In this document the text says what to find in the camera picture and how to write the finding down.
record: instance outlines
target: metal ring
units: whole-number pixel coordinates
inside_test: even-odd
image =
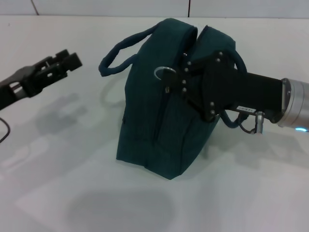
[[[170,71],[176,73],[176,71],[175,71],[174,69],[170,68],[170,67],[164,67],[164,66],[157,67],[157,68],[154,70],[154,76],[155,76],[156,78],[158,78],[159,80],[161,80],[161,78],[159,78],[159,77],[157,76],[156,73],[157,73],[157,71],[162,70],[162,69],[167,69],[167,70],[170,70]]]

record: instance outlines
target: teal fabric bag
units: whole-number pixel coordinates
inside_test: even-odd
[[[137,54],[120,66],[109,68],[121,49],[150,34]],[[180,96],[166,92],[166,87],[155,78],[154,70],[160,66],[184,69],[188,61],[209,56],[216,50],[228,50],[232,54],[232,67],[236,62],[238,71],[246,72],[231,37],[205,27],[197,39],[196,27],[171,18],[126,38],[110,51],[99,66],[102,76],[119,73],[132,64],[125,87],[126,108],[118,160],[144,166],[167,179],[181,175],[190,166],[219,117],[212,123],[202,121],[200,114]],[[199,92],[201,78],[195,77],[187,84]],[[231,122],[226,113],[221,118],[231,128],[240,123]]]

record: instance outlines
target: sticker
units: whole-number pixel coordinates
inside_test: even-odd
[[[238,110],[242,110],[242,111],[246,111],[246,112],[250,112],[250,113],[254,113],[256,111],[256,109],[252,109],[249,107],[244,107],[244,106],[238,106],[236,109]]]

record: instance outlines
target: white table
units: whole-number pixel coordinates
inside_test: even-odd
[[[161,20],[0,17],[2,79],[65,48],[84,64],[0,112],[12,126],[0,145],[1,232],[309,230],[306,133],[266,122],[264,136],[250,136],[220,122],[205,151],[171,181],[116,161],[128,70],[102,78],[98,64],[118,41]],[[233,37],[252,73],[309,82],[309,20],[181,20]],[[253,124],[250,117],[245,127]]]

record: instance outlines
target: blue light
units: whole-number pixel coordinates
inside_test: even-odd
[[[297,130],[297,131],[303,131],[303,132],[307,132],[307,131],[308,131],[307,129],[301,128],[301,127],[295,128],[295,130]]]

